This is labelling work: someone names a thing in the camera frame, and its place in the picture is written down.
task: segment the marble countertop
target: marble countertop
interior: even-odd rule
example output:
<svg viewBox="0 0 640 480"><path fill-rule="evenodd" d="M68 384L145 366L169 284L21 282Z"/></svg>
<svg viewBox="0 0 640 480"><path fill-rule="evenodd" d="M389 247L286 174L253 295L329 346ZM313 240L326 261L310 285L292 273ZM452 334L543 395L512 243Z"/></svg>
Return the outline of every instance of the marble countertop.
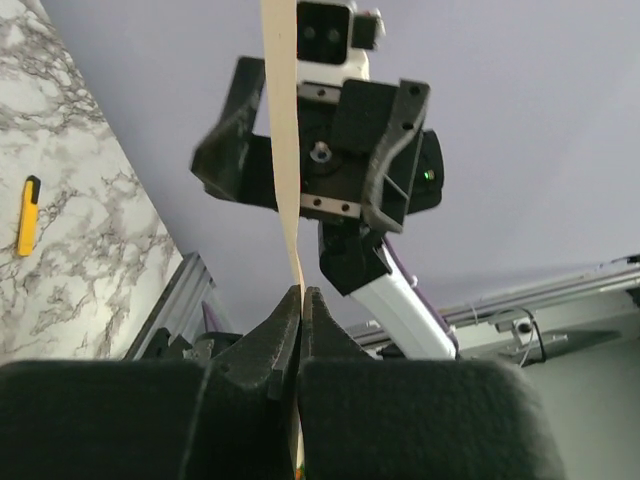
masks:
<svg viewBox="0 0 640 480"><path fill-rule="evenodd" d="M182 257L37 0L0 0L0 206L0 363L123 355Z"/></svg>

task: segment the black foam pad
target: black foam pad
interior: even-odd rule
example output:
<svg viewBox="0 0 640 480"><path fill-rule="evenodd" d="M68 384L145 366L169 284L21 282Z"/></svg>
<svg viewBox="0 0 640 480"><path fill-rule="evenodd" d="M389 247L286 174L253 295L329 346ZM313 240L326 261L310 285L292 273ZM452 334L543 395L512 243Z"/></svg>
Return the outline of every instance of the black foam pad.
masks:
<svg viewBox="0 0 640 480"><path fill-rule="evenodd" d="M311 360L299 403L313 480L562 480L540 401L487 362Z"/></svg>

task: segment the metal screw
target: metal screw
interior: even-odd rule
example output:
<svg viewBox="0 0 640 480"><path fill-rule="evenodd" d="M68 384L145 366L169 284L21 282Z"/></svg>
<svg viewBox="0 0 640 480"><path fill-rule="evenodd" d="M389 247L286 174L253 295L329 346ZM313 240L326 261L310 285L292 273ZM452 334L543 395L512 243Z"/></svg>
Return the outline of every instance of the metal screw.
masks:
<svg viewBox="0 0 640 480"><path fill-rule="evenodd" d="M331 150L324 142L316 142L313 150L309 153L311 159L316 163L327 163L331 160Z"/></svg>

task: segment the yellow utility knife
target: yellow utility knife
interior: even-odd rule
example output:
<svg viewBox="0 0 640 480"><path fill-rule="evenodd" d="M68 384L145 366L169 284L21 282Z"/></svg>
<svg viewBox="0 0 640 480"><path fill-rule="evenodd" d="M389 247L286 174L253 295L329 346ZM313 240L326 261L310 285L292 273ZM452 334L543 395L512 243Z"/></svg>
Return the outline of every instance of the yellow utility knife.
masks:
<svg viewBox="0 0 640 480"><path fill-rule="evenodd" d="M22 194L22 213L18 233L18 255L28 257L36 243L36 225L38 223L38 197L40 179L29 175Z"/></svg>

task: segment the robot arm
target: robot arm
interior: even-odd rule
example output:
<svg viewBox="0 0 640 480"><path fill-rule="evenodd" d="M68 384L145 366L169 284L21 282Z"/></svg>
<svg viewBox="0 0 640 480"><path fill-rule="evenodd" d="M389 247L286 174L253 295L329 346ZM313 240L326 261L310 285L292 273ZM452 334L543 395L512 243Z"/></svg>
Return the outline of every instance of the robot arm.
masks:
<svg viewBox="0 0 640 480"><path fill-rule="evenodd" d="M429 86L369 79L367 51L384 33L379 12L353 3L298 3L300 215L320 222L320 266L364 305L409 358L454 358L453 333L412 287L384 240L407 214L442 199L435 132L423 131ZM270 139L254 135L264 61L238 61L221 118L192 172L212 196L277 209Z"/></svg>

